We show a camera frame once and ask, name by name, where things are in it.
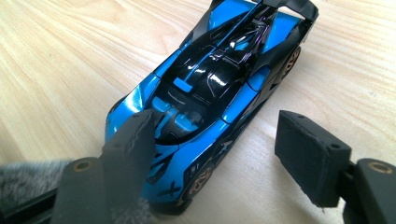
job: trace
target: tire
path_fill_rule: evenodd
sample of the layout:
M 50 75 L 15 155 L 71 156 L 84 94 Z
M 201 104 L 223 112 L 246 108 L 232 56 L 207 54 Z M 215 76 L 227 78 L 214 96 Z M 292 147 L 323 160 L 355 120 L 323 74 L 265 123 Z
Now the tire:
M 210 176 L 212 176 L 215 170 L 215 165 L 212 161 L 209 161 L 190 182 L 186 191 L 184 192 L 184 200 L 191 200 L 207 183 Z
M 283 67 L 282 78 L 285 78 L 288 73 L 291 71 L 293 66 L 296 64 L 298 57 L 301 53 L 301 47 L 297 47 L 297 49 L 289 56 L 286 60 L 285 66 Z

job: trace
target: car spoiler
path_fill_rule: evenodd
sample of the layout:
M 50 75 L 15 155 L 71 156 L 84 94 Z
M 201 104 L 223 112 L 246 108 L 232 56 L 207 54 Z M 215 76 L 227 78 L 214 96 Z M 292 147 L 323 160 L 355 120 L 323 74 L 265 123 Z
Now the car spoiler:
M 309 0 L 252 0 L 255 3 L 263 3 L 269 7 L 288 7 L 309 21 L 318 17 L 318 8 Z

